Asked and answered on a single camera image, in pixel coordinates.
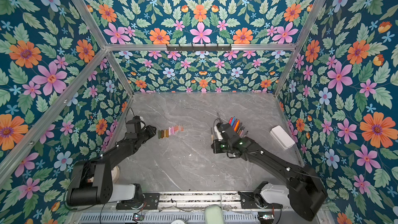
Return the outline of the tan cap brown pen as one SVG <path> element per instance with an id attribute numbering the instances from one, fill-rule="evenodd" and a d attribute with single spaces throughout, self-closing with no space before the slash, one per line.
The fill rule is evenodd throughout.
<path id="1" fill-rule="evenodd" d="M 244 133 L 245 126 L 243 125 L 239 131 L 239 136 L 242 137 Z"/>

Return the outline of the green cap beige pen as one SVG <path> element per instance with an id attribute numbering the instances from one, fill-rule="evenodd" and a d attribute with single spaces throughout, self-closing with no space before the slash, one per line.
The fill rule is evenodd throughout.
<path id="1" fill-rule="evenodd" d="M 214 141 L 214 129 L 211 128 L 210 131 L 211 131 L 211 141 L 213 142 Z"/>

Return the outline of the white rectangular box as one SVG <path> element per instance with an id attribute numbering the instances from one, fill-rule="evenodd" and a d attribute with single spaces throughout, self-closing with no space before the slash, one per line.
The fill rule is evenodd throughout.
<path id="1" fill-rule="evenodd" d="M 270 135 L 284 150 L 290 149 L 295 145 L 293 138 L 280 125 L 272 128 Z"/>

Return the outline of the pale green rounded object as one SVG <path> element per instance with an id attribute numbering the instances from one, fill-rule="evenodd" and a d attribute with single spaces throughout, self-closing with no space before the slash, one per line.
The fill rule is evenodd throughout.
<path id="1" fill-rule="evenodd" d="M 217 205 L 209 206 L 204 211 L 205 224 L 225 224 L 223 211 Z"/>

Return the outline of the brown pen clear grip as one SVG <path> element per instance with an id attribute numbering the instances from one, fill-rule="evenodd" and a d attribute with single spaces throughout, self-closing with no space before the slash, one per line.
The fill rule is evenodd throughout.
<path id="1" fill-rule="evenodd" d="M 237 131 L 238 135 L 240 135 L 242 127 L 243 127 L 243 123 L 241 122 L 239 125 L 239 128 L 238 128 L 238 131 Z"/>

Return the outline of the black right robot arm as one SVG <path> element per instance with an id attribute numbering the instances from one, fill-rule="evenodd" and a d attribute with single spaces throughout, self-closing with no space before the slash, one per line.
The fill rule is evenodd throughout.
<path id="1" fill-rule="evenodd" d="M 243 196 L 259 208 L 277 205 L 292 208 L 301 218 L 312 221 L 328 194 L 315 169 L 290 163 L 267 151 L 253 139 L 240 137 L 229 123 L 214 126 L 217 136 L 211 145 L 214 153 L 230 159 L 243 159 L 268 171 L 282 185 L 262 182 L 251 196 Z"/>

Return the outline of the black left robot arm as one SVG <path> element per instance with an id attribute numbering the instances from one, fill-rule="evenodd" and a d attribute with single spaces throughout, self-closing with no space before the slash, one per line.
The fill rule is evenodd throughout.
<path id="1" fill-rule="evenodd" d="M 66 193 L 67 205 L 75 207 L 118 201 L 127 202 L 134 207 L 144 204 L 141 186 L 115 184 L 112 169 L 135 154 L 156 132 L 156 128 L 149 125 L 140 132 L 126 133 L 123 140 L 99 157 L 77 162 Z"/>

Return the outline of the black wall hook rail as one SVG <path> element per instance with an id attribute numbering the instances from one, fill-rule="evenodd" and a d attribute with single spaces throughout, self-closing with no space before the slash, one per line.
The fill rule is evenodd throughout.
<path id="1" fill-rule="evenodd" d="M 208 51 L 208 52 L 218 52 L 218 51 L 231 51 L 232 45 L 220 45 L 220 44 L 203 44 L 203 45 L 166 45 L 167 51 L 186 51 L 186 52 L 196 52 L 196 51 Z"/>

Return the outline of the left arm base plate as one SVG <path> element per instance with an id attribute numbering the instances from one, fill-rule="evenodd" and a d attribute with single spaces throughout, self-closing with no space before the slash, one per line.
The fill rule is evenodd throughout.
<path id="1" fill-rule="evenodd" d="M 117 210 L 155 210 L 160 203 L 159 193 L 143 193 L 131 200 L 123 200 L 116 205 Z"/>

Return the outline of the blue marker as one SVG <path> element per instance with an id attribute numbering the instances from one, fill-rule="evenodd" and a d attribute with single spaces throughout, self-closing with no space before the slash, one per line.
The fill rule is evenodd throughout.
<path id="1" fill-rule="evenodd" d="M 233 119 L 231 120 L 231 123 L 230 123 L 231 126 L 233 126 L 235 119 L 236 119 L 236 117 L 233 117 Z"/>

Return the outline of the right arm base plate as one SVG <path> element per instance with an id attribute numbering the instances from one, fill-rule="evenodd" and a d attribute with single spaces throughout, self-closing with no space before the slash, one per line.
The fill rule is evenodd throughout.
<path id="1" fill-rule="evenodd" d="M 258 203 L 255 199 L 255 194 L 252 192 L 239 191 L 240 204 L 242 209 L 282 209 L 281 204 Z"/>

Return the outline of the orange marker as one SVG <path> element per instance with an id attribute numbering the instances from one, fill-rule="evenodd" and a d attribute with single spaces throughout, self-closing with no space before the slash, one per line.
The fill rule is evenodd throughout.
<path id="1" fill-rule="evenodd" d="M 236 126 L 235 126 L 235 128 L 234 128 L 234 131 L 235 131 L 235 132 L 238 130 L 239 125 L 240 125 L 240 120 L 237 121 L 237 124 L 236 124 Z"/>

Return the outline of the beige round alarm clock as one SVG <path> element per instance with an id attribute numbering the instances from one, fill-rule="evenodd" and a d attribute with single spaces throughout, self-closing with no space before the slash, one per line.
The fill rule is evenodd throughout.
<path id="1" fill-rule="evenodd" d="M 115 184 L 120 177 L 120 168 L 118 166 L 115 166 L 111 171 L 111 175 L 112 175 L 112 181 Z"/>

